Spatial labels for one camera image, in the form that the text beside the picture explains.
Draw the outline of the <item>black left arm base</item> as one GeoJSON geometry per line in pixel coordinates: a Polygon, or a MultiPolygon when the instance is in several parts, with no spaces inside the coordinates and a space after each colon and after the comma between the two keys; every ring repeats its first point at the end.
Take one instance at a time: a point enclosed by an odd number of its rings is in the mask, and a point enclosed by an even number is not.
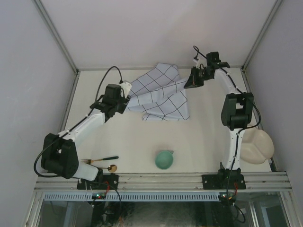
{"type": "Polygon", "coordinates": [[[94,181],[81,179],[77,183],[78,190],[106,190],[118,188],[119,176],[116,174],[105,174],[97,177],[94,181]]]}

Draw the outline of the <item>white black-grid tablecloth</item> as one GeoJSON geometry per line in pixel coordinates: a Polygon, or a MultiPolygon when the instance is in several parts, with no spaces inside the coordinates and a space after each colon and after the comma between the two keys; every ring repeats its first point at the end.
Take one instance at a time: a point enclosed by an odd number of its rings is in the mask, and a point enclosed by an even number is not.
{"type": "Polygon", "coordinates": [[[158,63],[134,80],[128,111],[143,114],[143,121],[186,121],[190,119],[188,98],[177,65],[158,63]]]}

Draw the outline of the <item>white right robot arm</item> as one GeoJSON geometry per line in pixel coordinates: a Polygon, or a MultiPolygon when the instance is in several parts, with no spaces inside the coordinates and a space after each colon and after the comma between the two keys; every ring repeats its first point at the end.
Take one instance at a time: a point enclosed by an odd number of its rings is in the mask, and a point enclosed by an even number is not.
{"type": "Polygon", "coordinates": [[[206,66],[197,64],[193,67],[184,88],[202,87],[205,81],[212,79],[223,88],[225,100],[221,111],[221,122],[229,129],[229,139],[220,168],[229,172],[237,171],[240,169],[243,134],[252,119],[254,96],[239,89],[225,69],[230,65],[220,60],[218,52],[210,52],[203,57],[206,59],[206,66]]]}

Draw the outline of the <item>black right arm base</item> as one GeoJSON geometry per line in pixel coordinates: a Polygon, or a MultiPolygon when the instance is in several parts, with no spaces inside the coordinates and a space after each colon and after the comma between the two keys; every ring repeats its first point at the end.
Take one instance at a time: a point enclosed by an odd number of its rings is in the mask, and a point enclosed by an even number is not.
{"type": "Polygon", "coordinates": [[[203,188],[205,190],[219,189],[246,189],[244,176],[220,177],[218,174],[202,175],[203,188]]]}

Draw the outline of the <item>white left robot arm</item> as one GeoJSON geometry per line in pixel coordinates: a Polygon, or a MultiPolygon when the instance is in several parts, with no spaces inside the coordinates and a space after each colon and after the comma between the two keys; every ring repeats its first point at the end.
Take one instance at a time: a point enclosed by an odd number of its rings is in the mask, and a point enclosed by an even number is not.
{"type": "Polygon", "coordinates": [[[99,189],[104,178],[99,175],[99,169],[79,160],[77,147],[96,128],[105,124],[116,113],[122,114],[130,101],[129,92],[132,85],[129,82],[109,84],[105,93],[89,108],[90,112],[75,126],[58,134],[49,133],[44,139],[40,154],[41,167],[53,173],[51,177],[65,179],[78,178],[87,180],[93,189],[99,189]]]}

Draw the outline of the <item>gold fork green handle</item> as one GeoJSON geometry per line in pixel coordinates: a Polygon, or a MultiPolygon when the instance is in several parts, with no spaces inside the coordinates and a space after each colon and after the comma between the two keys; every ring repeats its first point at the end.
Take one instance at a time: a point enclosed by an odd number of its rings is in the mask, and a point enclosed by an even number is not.
{"type": "Polygon", "coordinates": [[[92,164],[94,162],[98,161],[108,161],[108,160],[116,160],[119,159],[119,156],[112,156],[112,157],[106,157],[106,158],[101,158],[101,159],[82,159],[81,162],[86,163],[86,164],[92,164]]]}

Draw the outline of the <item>gold spoon green handle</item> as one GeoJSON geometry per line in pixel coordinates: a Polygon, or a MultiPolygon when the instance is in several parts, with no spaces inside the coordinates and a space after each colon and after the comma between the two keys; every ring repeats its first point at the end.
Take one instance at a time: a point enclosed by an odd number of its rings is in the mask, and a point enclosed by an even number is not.
{"type": "Polygon", "coordinates": [[[116,165],[109,165],[108,167],[101,167],[100,169],[105,169],[110,173],[115,173],[117,171],[116,165]]]}

